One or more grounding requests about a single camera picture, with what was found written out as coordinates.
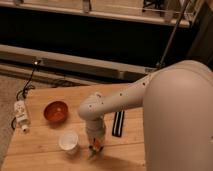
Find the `paper cup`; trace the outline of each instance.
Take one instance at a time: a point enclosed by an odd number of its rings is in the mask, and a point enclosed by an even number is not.
[[[59,138],[59,146],[66,153],[73,155],[78,151],[78,135],[75,131],[62,134]]]

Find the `red bowl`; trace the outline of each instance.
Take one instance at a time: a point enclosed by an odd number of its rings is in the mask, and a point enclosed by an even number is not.
[[[63,122],[68,116],[68,107],[62,101],[50,103],[44,110],[44,117],[51,123]]]

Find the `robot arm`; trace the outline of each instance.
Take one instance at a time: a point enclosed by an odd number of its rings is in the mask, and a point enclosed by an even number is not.
[[[79,115],[94,140],[105,134],[104,114],[143,106],[147,171],[212,171],[212,102],[212,71],[183,61],[110,96],[91,95]]]
[[[145,89],[153,75],[154,73],[107,97],[102,97],[97,92],[92,94],[79,107],[80,117],[91,121],[107,113],[141,107]]]

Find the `wooden table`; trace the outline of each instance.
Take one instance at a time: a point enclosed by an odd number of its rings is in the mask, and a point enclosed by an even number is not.
[[[31,118],[30,132],[23,134],[16,128],[2,171],[145,171],[142,108],[126,111],[123,136],[111,136],[114,114],[105,117],[107,134],[102,153],[89,158],[85,123],[77,114],[80,103],[91,93],[104,96],[125,85],[95,85],[72,88],[32,90],[26,100]],[[61,100],[69,106],[67,121],[52,127],[43,117],[43,110],[50,102]],[[80,149],[75,156],[68,156],[58,146],[59,136],[75,130],[79,135]]]

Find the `black cable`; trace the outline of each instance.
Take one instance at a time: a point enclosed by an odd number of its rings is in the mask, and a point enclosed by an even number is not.
[[[37,66],[40,62],[41,61],[35,61],[32,73],[31,73],[27,83],[25,84],[24,88],[22,90],[18,91],[18,93],[16,94],[16,100],[17,101],[20,100],[20,95],[22,95],[23,99],[26,99],[28,91],[31,90],[31,89],[35,89],[35,86],[29,85],[29,83],[31,82],[33,75],[34,75],[34,72],[37,69]]]
[[[12,120],[12,122],[11,122],[11,124],[10,124],[10,125],[11,125],[11,128],[12,128],[13,130],[15,130],[15,128],[16,128],[16,127],[14,126],[14,125],[15,125],[15,121],[16,121],[16,117],[13,118],[13,120]]]

